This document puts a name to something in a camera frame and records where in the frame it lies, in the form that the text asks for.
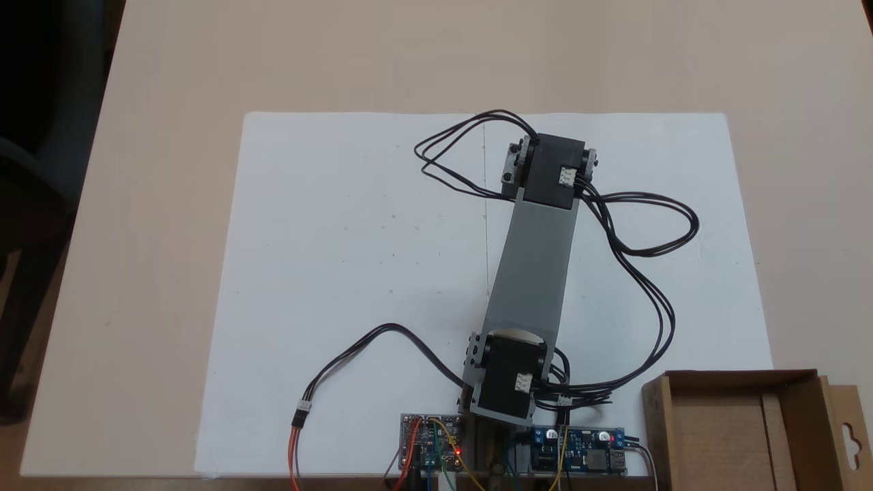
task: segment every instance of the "cardboard box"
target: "cardboard box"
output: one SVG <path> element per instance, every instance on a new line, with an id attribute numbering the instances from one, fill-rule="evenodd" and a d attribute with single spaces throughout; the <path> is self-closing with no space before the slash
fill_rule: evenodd
<path id="1" fill-rule="evenodd" d="M 668 371 L 643 404 L 661 491 L 873 489 L 857 388 L 815 370 Z"/>

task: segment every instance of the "red wire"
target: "red wire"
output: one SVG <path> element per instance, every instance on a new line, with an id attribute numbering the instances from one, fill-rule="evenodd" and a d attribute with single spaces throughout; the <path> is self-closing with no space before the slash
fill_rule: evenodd
<path id="1" fill-rule="evenodd" d="M 397 484 L 394 485 L 394 491 L 400 491 L 400 487 L 403 485 L 403 480 L 406 479 L 406 474 L 409 472 L 409 468 L 412 467 L 412 447 L 416 443 L 416 436 L 418 436 L 418 427 L 422 424 L 422 420 L 416 419 L 416 425 L 412 428 L 412 433 L 409 435 L 409 443 L 406 445 L 406 464 L 403 465 L 403 470 L 400 472 L 400 478 L 397 479 Z"/>
<path id="2" fill-rule="evenodd" d="M 291 473 L 291 485 L 294 491 L 300 491 L 300 488 L 297 487 L 297 481 L 294 480 L 294 437 L 297 436 L 299 431 L 299 428 L 293 427 L 291 429 L 291 437 L 288 438 L 288 472 Z"/>

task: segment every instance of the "beige table surface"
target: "beige table surface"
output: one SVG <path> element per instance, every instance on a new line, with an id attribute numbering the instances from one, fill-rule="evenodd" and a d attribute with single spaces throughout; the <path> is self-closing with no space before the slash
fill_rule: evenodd
<path id="1" fill-rule="evenodd" d="M 873 422 L 860 0 L 132 0 L 22 472 L 194 474 L 245 113 L 495 107 L 726 113 L 773 362 Z"/>

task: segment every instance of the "microcontroller board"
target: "microcontroller board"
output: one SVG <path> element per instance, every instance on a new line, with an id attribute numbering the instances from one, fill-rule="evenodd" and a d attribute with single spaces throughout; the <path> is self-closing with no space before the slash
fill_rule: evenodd
<path id="1" fill-rule="evenodd" d="M 402 414 L 400 422 L 400 458 L 397 460 L 398 468 L 403 469 L 406 465 L 406 459 L 413 454 L 416 445 L 421 447 L 418 464 L 421 467 L 426 467 L 429 464 L 440 468 L 440 460 L 443 461 L 445 469 L 449 472 L 460 470 L 461 461 L 455 455 L 454 449 L 449 443 L 449 435 L 445 433 L 443 428 L 429 422 L 432 418 L 438 418 L 443 422 L 450 435 L 455 439 L 458 449 L 461 448 L 461 442 L 464 436 L 464 421 L 457 414 Z M 409 436 L 415 425 L 418 426 L 418 434 L 412 447 L 409 447 Z"/>
<path id="2" fill-rule="evenodd" d="M 530 445 L 530 465 L 534 472 L 558 469 L 564 447 L 564 428 L 535 426 Z M 564 468 L 570 473 L 626 474 L 624 428 L 570 426 Z"/>

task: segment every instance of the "black cable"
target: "black cable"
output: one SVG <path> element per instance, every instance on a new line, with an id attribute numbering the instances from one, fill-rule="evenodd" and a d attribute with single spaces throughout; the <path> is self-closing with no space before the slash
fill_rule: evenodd
<path id="1" fill-rule="evenodd" d="M 457 192 L 464 193 L 467 195 L 475 196 L 475 197 L 483 197 L 486 199 L 497 199 L 497 200 L 502 200 L 502 201 L 514 201 L 513 198 L 511 198 L 511 197 L 505 197 L 496 191 L 488 190 L 486 188 L 483 188 L 481 186 L 476 185 L 470 179 L 462 176 L 460 173 L 456 172 L 455 170 L 449 169 L 449 168 L 447 168 L 447 167 L 445 167 L 442 164 L 437 162 L 437 159 L 439 159 L 441 156 L 445 155 L 445 153 L 448 152 L 452 147 L 454 147 L 455 144 L 461 140 L 461 138 L 464 138 L 464 136 L 467 133 L 469 133 L 474 128 L 478 127 L 479 125 L 485 124 L 488 121 L 509 122 L 511 124 L 518 126 L 521 129 L 523 129 L 531 138 L 533 138 L 533 139 L 537 138 L 537 132 L 534 131 L 533 128 L 531 127 L 531 125 L 527 124 L 527 121 L 523 120 L 520 116 L 518 116 L 515 113 L 505 111 L 503 109 L 494 109 L 492 111 L 486 111 L 484 113 L 476 114 L 475 116 L 472 116 L 470 119 L 467 119 L 465 121 L 461 121 L 458 124 L 456 124 L 455 126 L 452 126 L 451 128 L 447 128 L 447 129 L 437 133 L 436 135 L 432 135 L 428 138 L 425 138 L 424 140 L 419 142 L 413 148 L 413 151 L 415 152 L 415 154 L 418 158 L 420 158 L 421 160 L 424 161 L 424 165 L 421 168 L 422 173 L 425 176 L 430 177 L 431 179 L 435 179 L 438 182 L 442 183 L 443 185 L 448 186 L 452 190 L 455 190 Z M 439 153 L 437 153 L 435 156 L 428 156 L 427 155 L 428 152 L 431 149 L 433 149 L 436 145 L 444 142 L 445 140 L 449 139 L 450 137 L 454 136 L 455 134 L 458 134 L 458 135 L 455 136 L 455 138 L 453 140 L 451 140 L 448 144 L 446 144 L 445 148 L 440 150 Z M 456 185 L 453 185 L 453 184 L 445 181 L 441 177 L 429 173 L 428 167 L 430 167 L 431 165 L 434 167 L 437 167 L 445 174 L 451 176 L 453 179 L 455 179 L 456 181 L 458 181 L 461 184 L 463 184 L 464 186 L 466 186 L 467 189 L 457 187 Z"/>
<path id="2" fill-rule="evenodd" d="M 577 179 L 576 185 L 577 197 L 588 206 L 592 213 L 594 213 L 598 222 L 600 222 L 603 230 L 606 232 L 609 247 L 615 256 L 615 259 L 634 279 L 654 305 L 658 317 L 658 336 L 655 346 L 643 364 L 624 377 L 598 384 L 576 385 L 561 384 L 560 381 L 558 384 L 534 381 L 533 391 L 537 398 L 537 407 L 549 411 L 564 411 L 565 408 L 576 409 L 580 407 L 588 407 L 590 405 L 609 404 L 607 399 L 611 391 L 625 385 L 633 378 L 642 374 L 663 356 L 673 340 L 676 330 L 676 313 L 663 292 L 661 292 L 661 290 L 658 289 L 651 280 L 646 278 L 645 275 L 628 261 L 628 256 L 650 258 L 675 251 L 678 247 L 684 246 L 691 241 L 697 235 L 700 226 L 698 216 L 691 207 L 669 197 L 639 191 L 601 195 L 593 184 L 587 183 L 582 179 Z M 665 244 L 643 249 L 633 249 L 622 242 L 615 233 L 615 224 L 613 223 L 612 215 L 609 213 L 607 203 L 637 203 L 662 206 L 676 211 L 688 219 L 689 229 L 681 237 Z M 670 332 L 662 345 L 661 341 L 663 340 L 664 317 L 667 318 L 667 322 L 670 324 Z M 548 403 L 550 401 L 555 401 L 558 395 L 571 397 L 573 398 L 574 403 L 570 406 L 558 406 Z"/>
<path id="3" fill-rule="evenodd" d="M 338 363 L 348 359 L 351 356 L 356 355 L 362 349 L 366 348 L 367 345 L 369 345 L 376 337 L 387 332 L 398 332 L 402 335 L 405 335 L 407 338 L 409 338 L 410 341 L 412 341 L 413 344 L 415 344 L 416 348 L 418 348 L 424 354 L 424 356 L 427 357 L 427 359 L 431 363 L 433 363 L 433 365 L 436 367 L 437 370 L 440 371 L 440 373 L 442 373 L 446 378 L 448 378 L 453 384 L 457 385 L 458 387 L 462 387 L 464 385 L 464 382 L 461 381 L 461 377 L 458 377 L 454 374 L 454 372 L 449 370 L 449 367 L 445 366 L 445 364 L 440 361 L 439 358 L 437 358 L 437 355 L 435 355 L 434 352 L 430 348 L 428 348 L 428 346 L 424 344 L 424 341 L 419 339 L 417 335 L 413 334 L 412 331 L 404 328 L 400 324 L 389 322 L 386 324 L 382 324 L 381 326 L 374 328 L 370 332 L 366 333 L 361 339 L 356 341 L 354 344 L 348 347 L 348 349 L 346 349 L 333 360 L 331 360 L 330 363 L 325 365 L 325 367 L 321 369 L 318 375 L 316 375 L 315 378 L 313 378 L 313 380 L 309 383 L 309 385 L 307 385 L 306 390 L 303 393 L 303 400 L 313 400 L 313 396 L 315 395 L 315 390 L 318 388 L 319 382 L 327 374 L 328 371 L 330 371 Z"/>

